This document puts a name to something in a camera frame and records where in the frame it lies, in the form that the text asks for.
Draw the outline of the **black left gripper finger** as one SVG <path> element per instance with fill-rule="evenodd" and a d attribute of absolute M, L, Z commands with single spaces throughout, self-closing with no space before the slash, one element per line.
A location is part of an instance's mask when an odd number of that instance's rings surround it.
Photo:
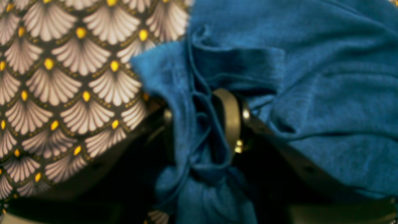
<path fill-rule="evenodd" d="M 251 120 L 250 109 L 239 95 L 224 88 L 213 91 L 213 105 L 232 154 L 243 152 L 243 139 Z"/>

